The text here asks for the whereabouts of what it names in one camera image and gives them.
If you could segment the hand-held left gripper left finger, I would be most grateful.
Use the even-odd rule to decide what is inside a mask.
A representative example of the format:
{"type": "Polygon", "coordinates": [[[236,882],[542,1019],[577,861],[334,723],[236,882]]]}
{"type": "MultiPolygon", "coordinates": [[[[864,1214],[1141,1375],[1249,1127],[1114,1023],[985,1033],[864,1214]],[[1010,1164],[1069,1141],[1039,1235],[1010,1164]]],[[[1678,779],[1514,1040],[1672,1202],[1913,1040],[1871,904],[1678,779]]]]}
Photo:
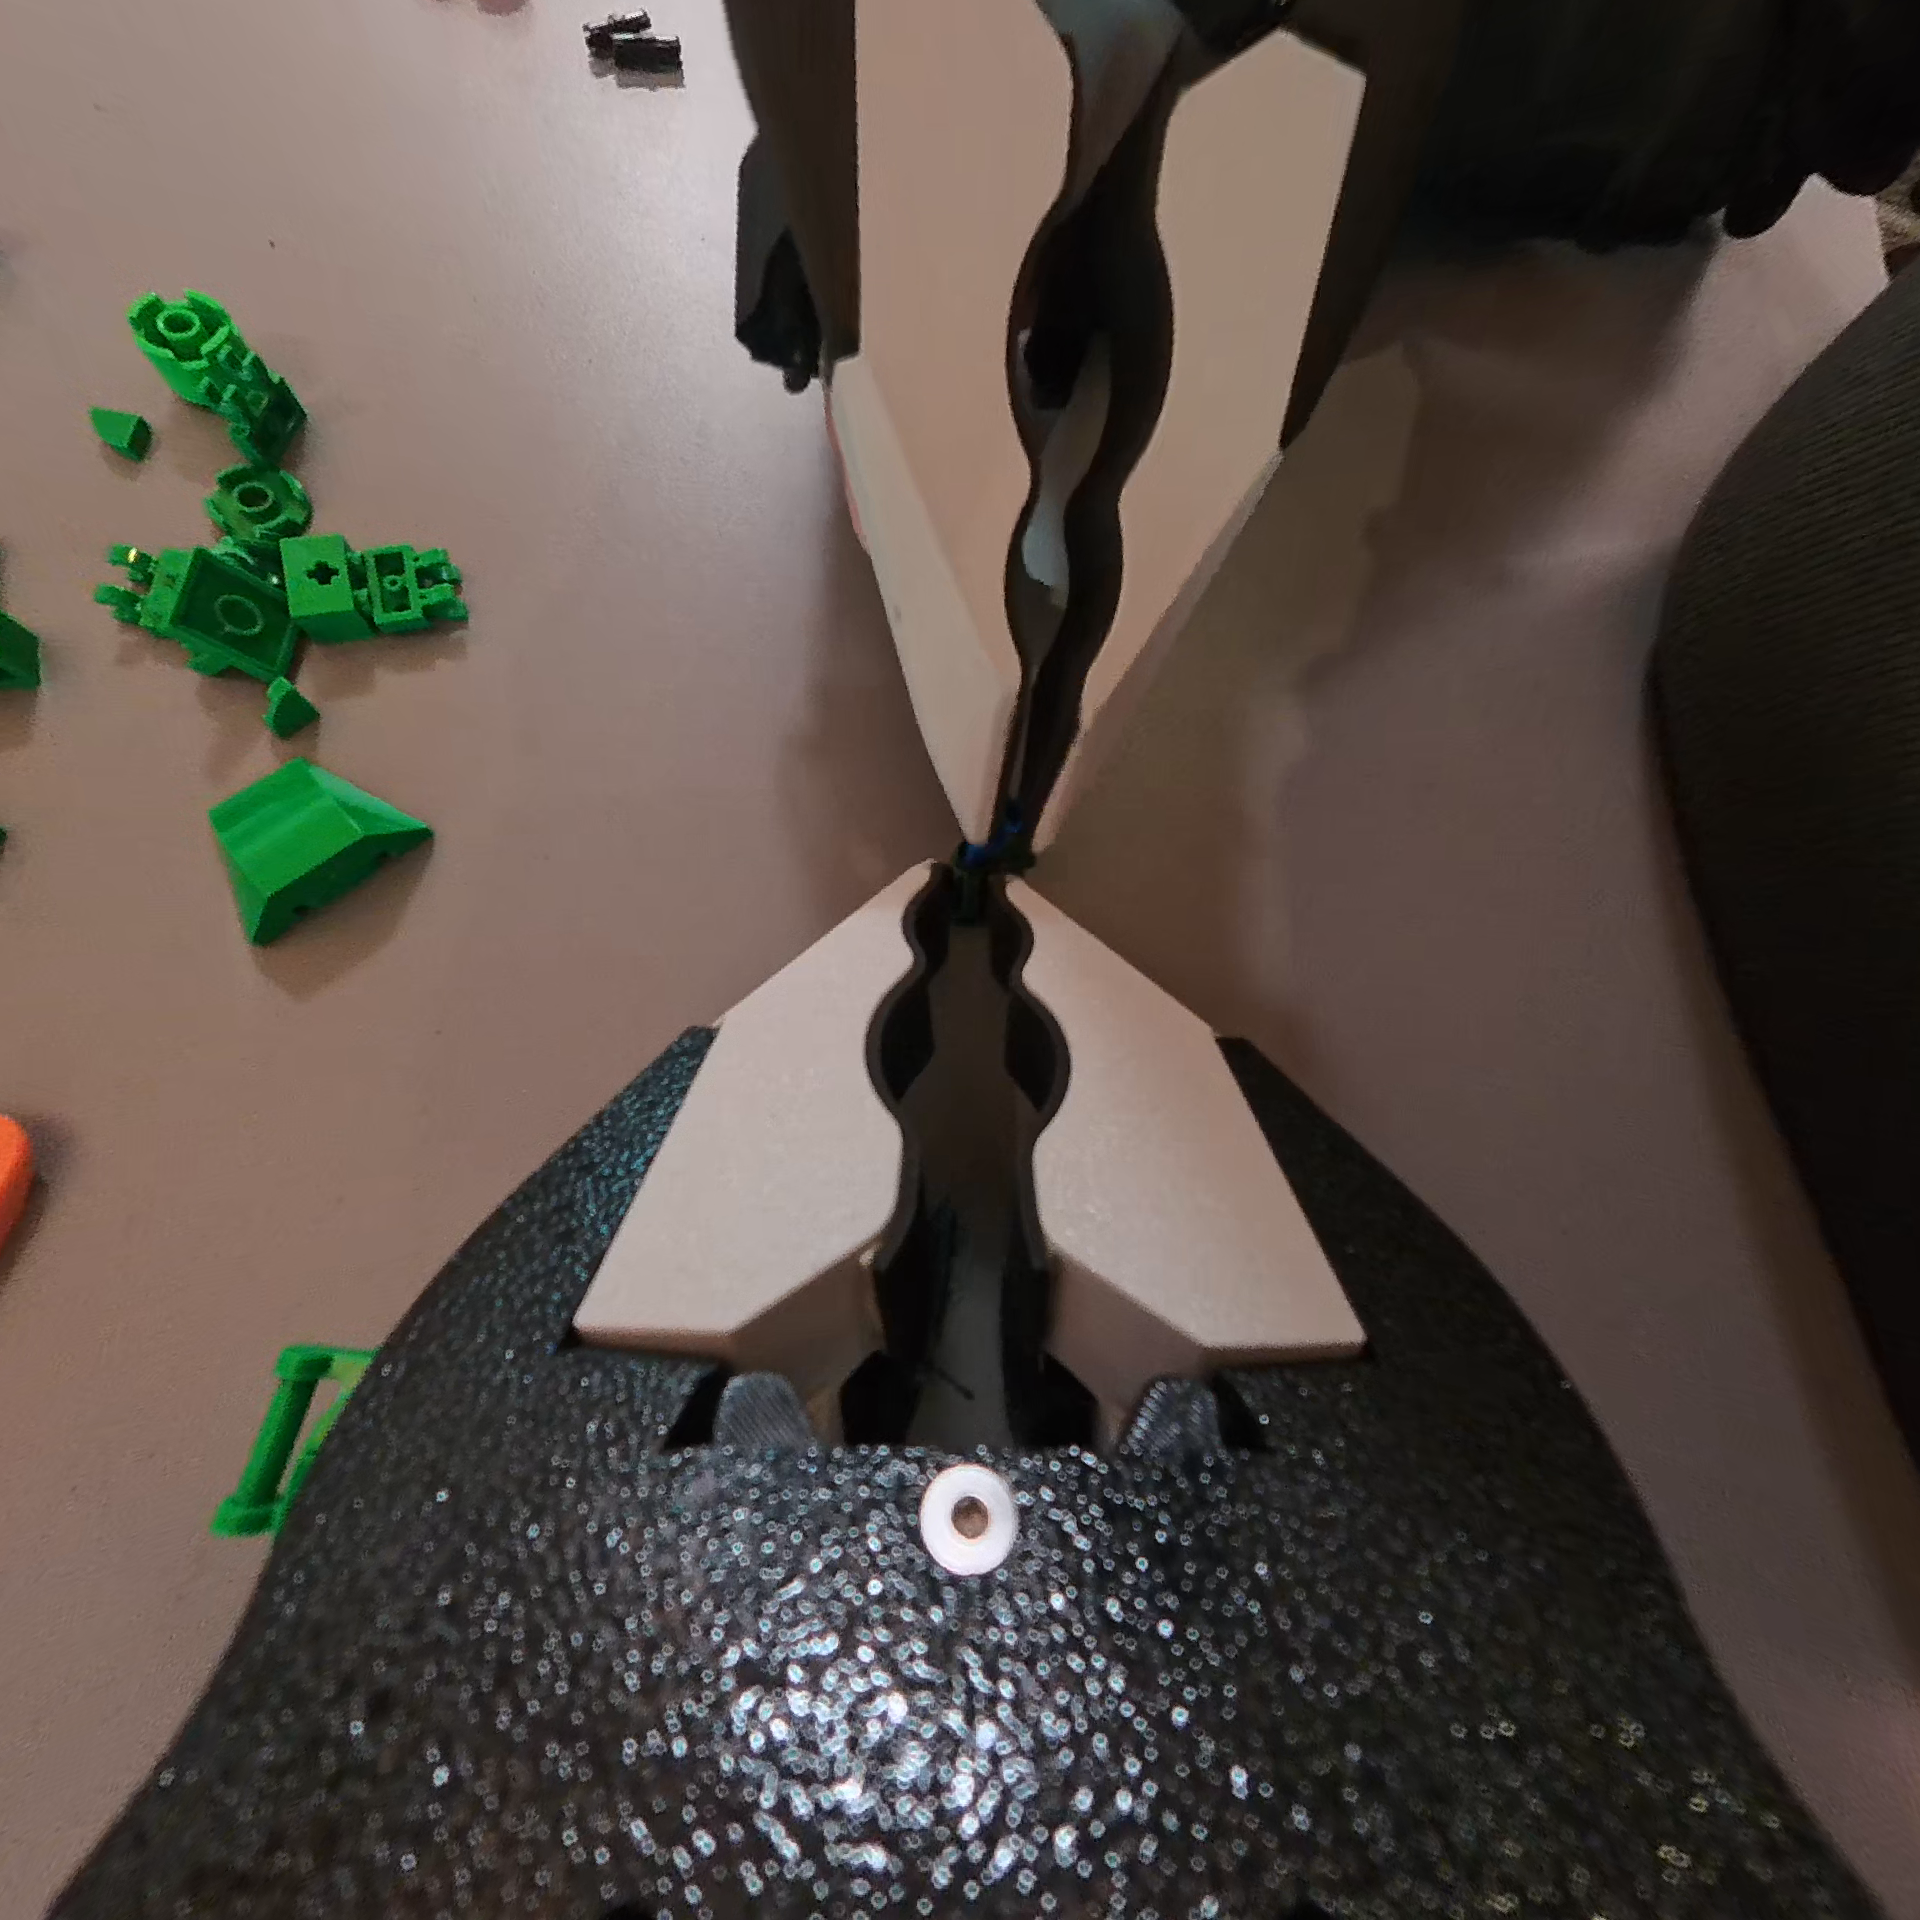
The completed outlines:
{"type": "Polygon", "coordinates": [[[943,861],[911,865],[720,1017],[577,1343],[772,1371],[802,1402],[875,1353],[926,1359],[943,1280],[901,1097],[951,903],[943,861]]]}

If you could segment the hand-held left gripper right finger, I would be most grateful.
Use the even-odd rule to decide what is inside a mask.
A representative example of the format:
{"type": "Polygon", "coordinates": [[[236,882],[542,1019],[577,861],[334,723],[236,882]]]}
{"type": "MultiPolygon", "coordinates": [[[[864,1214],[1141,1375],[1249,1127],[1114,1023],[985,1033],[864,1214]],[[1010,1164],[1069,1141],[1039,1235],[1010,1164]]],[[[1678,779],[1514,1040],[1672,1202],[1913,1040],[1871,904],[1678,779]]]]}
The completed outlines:
{"type": "Polygon", "coordinates": [[[985,926],[1016,1086],[1016,1424],[1124,1424],[1161,1380],[1360,1356],[1216,1036],[1023,878],[985,926]]]}

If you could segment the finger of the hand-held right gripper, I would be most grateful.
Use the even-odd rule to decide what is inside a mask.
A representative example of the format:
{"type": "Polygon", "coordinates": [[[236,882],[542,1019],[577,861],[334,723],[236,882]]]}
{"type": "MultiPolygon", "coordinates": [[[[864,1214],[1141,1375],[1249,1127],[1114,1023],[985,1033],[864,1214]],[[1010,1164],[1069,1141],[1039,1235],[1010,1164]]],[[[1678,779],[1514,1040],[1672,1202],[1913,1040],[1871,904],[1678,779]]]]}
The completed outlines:
{"type": "Polygon", "coordinates": [[[996,828],[1023,662],[1004,565],[1032,467],[1019,269],[1062,195],[1073,77],[1034,5],[855,5],[857,349],[830,417],[926,759],[996,828]]]}
{"type": "Polygon", "coordinates": [[[1365,77],[1275,27],[1214,55],[1171,8],[1097,33],[1073,160],[1023,332],[1040,410],[1019,555],[1026,642],[1010,806],[1056,841],[1156,660],[1281,464],[1365,77]]]}

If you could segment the grey desk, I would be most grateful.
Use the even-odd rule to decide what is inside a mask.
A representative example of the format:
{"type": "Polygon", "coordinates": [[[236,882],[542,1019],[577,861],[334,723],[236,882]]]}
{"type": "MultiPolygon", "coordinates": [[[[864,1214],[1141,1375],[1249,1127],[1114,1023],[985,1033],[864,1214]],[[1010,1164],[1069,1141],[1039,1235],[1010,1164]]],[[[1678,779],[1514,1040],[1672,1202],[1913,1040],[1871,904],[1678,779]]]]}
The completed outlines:
{"type": "MultiPolygon", "coordinates": [[[[731,341],[748,113],[589,77],[610,5],[3,5],[3,1917],[41,1917],[263,1565],[215,1543],[280,1347],[372,1347],[685,1025],[953,816],[823,403],[731,341]],[[348,540],[473,620],[317,655],[325,767],[434,844],[248,946],[204,811],[257,694],[91,603],[228,462],[122,322],[203,289],[348,540]],[[140,464],[89,410],[152,426],[140,464]]],[[[1884,289],[1762,240],[1395,274],[1040,871],[1509,1288],[1711,1656],[1916,1917],[1916,1474],[1720,1005],[1645,755],[1659,572],[1884,289]]]]}

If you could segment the green transparent brick model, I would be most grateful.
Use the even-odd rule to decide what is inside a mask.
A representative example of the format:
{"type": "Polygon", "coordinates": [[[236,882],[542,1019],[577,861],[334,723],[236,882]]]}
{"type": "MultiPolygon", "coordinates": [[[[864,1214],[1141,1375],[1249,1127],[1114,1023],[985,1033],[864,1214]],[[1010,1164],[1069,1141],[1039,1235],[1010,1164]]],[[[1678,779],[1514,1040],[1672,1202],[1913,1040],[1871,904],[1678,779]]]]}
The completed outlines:
{"type": "Polygon", "coordinates": [[[372,1359],[372,1348],[308,1343],[276,1353],[266,1413],[255,1430],[236,1489],[211,1512],[211,1540],[276,1534],[372,1359]]]}

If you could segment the large green slope brick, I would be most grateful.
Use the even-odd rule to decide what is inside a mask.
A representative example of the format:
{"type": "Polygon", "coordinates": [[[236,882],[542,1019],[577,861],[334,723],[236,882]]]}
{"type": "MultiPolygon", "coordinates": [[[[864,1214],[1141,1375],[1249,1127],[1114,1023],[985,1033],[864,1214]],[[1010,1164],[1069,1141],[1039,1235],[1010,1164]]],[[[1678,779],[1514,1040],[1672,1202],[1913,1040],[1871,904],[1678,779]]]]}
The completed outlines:
{"type": "Polygon", "coordinates": [[[358,889],[434,830],[310,759],[228,795],[204,812],[243,939],[275,945],[358,889]]]}

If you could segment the green round stud brick stack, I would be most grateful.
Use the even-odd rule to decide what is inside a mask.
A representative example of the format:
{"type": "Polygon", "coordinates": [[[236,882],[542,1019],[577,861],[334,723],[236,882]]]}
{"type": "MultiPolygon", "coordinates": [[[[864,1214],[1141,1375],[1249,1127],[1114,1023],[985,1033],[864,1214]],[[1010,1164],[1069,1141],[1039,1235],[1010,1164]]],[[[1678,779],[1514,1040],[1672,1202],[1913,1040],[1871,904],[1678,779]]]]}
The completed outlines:
{"type": "Polygon", "coordinates": [[[161,380],[190,404],[218,414],[243,464],[284,467],[308,426],[293,387],[237,332],[228,306],[203,291],[131,305],[131,338],[161,380]]]}

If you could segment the green hinged brick assembly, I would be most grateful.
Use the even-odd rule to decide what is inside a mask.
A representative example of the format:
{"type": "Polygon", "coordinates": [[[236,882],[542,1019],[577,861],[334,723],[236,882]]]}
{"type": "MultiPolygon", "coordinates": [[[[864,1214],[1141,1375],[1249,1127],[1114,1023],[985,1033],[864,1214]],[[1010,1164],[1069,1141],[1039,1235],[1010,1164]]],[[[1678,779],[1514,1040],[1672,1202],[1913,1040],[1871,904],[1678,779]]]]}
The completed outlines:
{"type": "Polygon", "coordinates": [[[143,551],[115,547],[118,583],[95,602],[127,626],[170,642],[192,674],[291,680],[300,644],[411,638],[466,620],[464,575],[441,550],[353,550],[341,537],[143,551]]]}

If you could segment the person's torso in dark sweater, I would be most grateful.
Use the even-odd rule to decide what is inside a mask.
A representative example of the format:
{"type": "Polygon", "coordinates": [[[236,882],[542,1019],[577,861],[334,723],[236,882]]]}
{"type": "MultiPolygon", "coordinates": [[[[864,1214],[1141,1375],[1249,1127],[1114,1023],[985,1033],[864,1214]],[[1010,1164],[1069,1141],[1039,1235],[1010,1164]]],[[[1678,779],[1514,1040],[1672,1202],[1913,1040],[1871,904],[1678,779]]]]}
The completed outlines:
{"type": "Polygon", "coordinates": [[[1916,264],[1678,544],[1650,713],[1689,891],[1916,1454],[1916,264]]]}

